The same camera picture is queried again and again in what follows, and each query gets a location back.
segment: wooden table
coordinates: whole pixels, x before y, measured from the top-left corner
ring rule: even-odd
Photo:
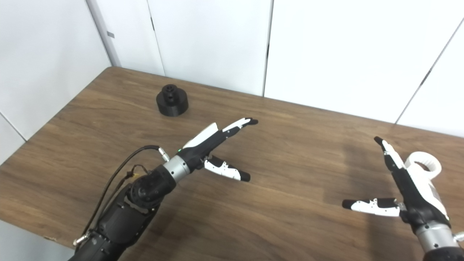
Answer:
[[[170,83],[188,94],[179,117],[156,109],[156,94]],[[464,139],[116,67],[1,166],[0,218],[71,247],[132,151],[155,144],[173,155],[210,123],[221,129],[242,117],[259,124],[214,154],[251,173],[251,182],[194,172],[123,260],[421,260],[399,218],[341,207],[344,198],[399,196],[376,135],[404,159],[423,150],[441,161],[434,183],[453,230],[464,229]],[[135,163],[154,168],[162,160],[144,152]]]

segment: black wire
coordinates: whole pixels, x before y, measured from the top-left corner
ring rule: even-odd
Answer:
[[[92,221],[94,220],[95,218],[95,215],[97,215],[97,212],[98,210],[100,209],[100,205],[102,204],[102,201],[103,201],[103,198],[105,198],[105,194],[106,192],[108,191],[108,188],[110,187],[111,183],[113,182],[113,180],[115,179],[115,177],[117,176],[117,174],[121,171],[121,169],[127,164],[127,162],[132,159],[135,155],[137,155],[139,152],[143,151],[143,150],[158,150],[160,147],[159,146],[156,146],[156,145],[146,145],[146,146],[143,146],[139,149],[137,149],[136,151],[134,151],[129,157],[127,157],[127,159],[119,166],[119,168],[116,169],[116,171],[113,173],[113,175],[110,177],[110,179],[108,180],[108,182],[106,183],[106,186],[105,188],[103,189],[103,193],[100,197],[100,199],[98,200],[98,203],[97,203],[97,206],[95,207],[95,210],[93,211],[92,213],[92,216],[90,217],[90,220],[89,222],[87,223],[87,225],[85,225],[85,228],[84,228],[84,231],[82,232],[82,235],[85,235],[85,233],[87,233],[87,230],[89,229],[90,225],[92,224]],[[75,250],[75,253],[79,250],[80,248],[80,244],[78,244],[76,246],[76,250]]]
[[[148,170],[143,166],[143,165],[140,165],[140,164],[136,164],[132,167],[132,170],[129,171],[127,173],[127,175],[120,180],[120,182],[118,183],[118,185],[116,186],[116,188],[114,189],[114,191],[111,193],[111,195],[108,197],[108,199],[106,200],[105,204],[103,204],[103,207],[101,207],[101,211],[100,211],[100,215],[98,216],[97,218],[97,222],[95,223],[95,228],[97,227],[97,223],[98,221],[100,221],[100,219],[102,218],[103,216],[103,213],[105,212],[105,209],[106,207],[108,206],[108,204],[111,202],[111,199],[114,197],[114,195],[116,194],[116,192],[122,187],[122,185],[124,184],[124,182],[126,180],[128,180],[129,178],[133,177],[134,176],[134,170],[136,167],[141,167],[143,169],[143,171],[145,172],[145,174],[148,175]]]

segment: white wall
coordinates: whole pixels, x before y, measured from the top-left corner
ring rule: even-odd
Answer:
[[[87,0],[87,3],[114,66],[164,76],[146,0]]]
[[[0,165],[21,147],[22,144],[24,144],[23,138],[0,114]]]
[[[262,95],[271,0],[148,0],[166,76]]]
[[[398,124],[464,137],[463,114],[464,26],[461,24]]]
[[[84,0],[0,6],[0,111],[29,139],[110,62]]]
[[[275,0],[265,96],[395,122],[464,1]]]
[[[74,250],[0,220],[0,260],[66,261]]]

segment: robotic arm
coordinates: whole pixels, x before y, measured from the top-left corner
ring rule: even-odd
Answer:
[[[250,181],[250,174],[228,165],[215,156],[210,156],[210,153],[243,127],[257,123],[255,119],[243,118],[222,130],[213,123],[187,142],[172,158],[169,158],[162,148],[151,146],[159,150],[166,162],[120,190],[103,210],[94,228],[87,230],[75,240],[77,250],[69,261],[118,260],[122,253],[140,238],[156,215],[164,196],[194,170],[205,167],[222,176]]]
[[[374,139],[384,152],[387,168],[403,196],[373,200],[344,200],[346,209],[384,216],[399,216],[410,224],[424,252],[424,261],[464,261],[458,241],[464,234],[453,235],[446,209],[431,180],[441,172],[440,162],[425,152],[414,152],[403,163],[393,147],[380,137]],[[418,163],[425,165],[424,170]]]

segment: black knob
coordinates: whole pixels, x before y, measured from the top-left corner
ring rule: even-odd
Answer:
[[[168,84],[156,96],[156,103],[162,115],[176,117],[188,109],[187,93],[174,84]]]

